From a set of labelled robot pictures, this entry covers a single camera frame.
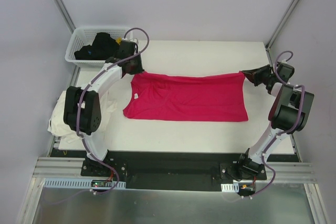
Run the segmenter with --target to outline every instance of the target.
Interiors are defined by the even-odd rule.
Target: white plastic basket
[[[76,64],[80,68],[101,68],[105,63],[104,60],[76,60],[74,53],[80,50],[83,46],[92,45],[97,33],[108,33],[113,39],[117,39],[123,38],[128,30],[129,28],[127,27],[118,26],[87,26],[76,28],[71,35],[65,54],[65,60]],[[127,37],[132,39],[133,31],[130,31]]]

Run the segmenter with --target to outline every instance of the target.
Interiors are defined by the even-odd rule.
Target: white ventilation strip
[[[233,184],[221,184],[222,192],[224,193],[237,193],[239,192],[239,185],[238,183]]]
[[[83,178],[46,178],[44,187],[91,189],[91,182],[92,182],[92,179],[83,179]],[[106,185],[108,187],[112,187],[112,185],[114,185],[115,183],[116,183],[115,181],[108,182],[106,183]],[[126,182],[119,182],[114,189],[126,189]]]

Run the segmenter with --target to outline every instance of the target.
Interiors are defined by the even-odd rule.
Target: white cloth
[[[49,119],[48,131],[68,143],[73,141],[79,141],[80,137],[76,135],[75,131],[70,129],[70,126],[65,124],[63,121],[64,106],[65,106],[65,95],[66,91],[63,91],[60,95],[57,104],[54,108],[54,111]],[[109,123],[111,113],[117,108],[116,101],[108,101],[108,92],[106,92],[100,102],[100,111],[101,111],[101,122],[97,131],[105,133],[107,124]]]

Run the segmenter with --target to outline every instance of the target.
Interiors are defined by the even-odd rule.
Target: red fabric
[[[136,74],[127,118],[166,121],[247,121],[243,73],[208,77]]]

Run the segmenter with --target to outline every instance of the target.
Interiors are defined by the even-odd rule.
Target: white wall
[[[0,223],[15,223],[48,119],[73,66],[64,60],[70,31],[53,0],[0,0]]]
[[[271,49],[292,50],[292,83],[315,94],[304,130],[297,134],[304,161],[313,162],[331,223],[336,223],[336,1],[302,0]]]
[[[291,0],[63,0],[77,27],[127,25],[152,39],[267,42]]]

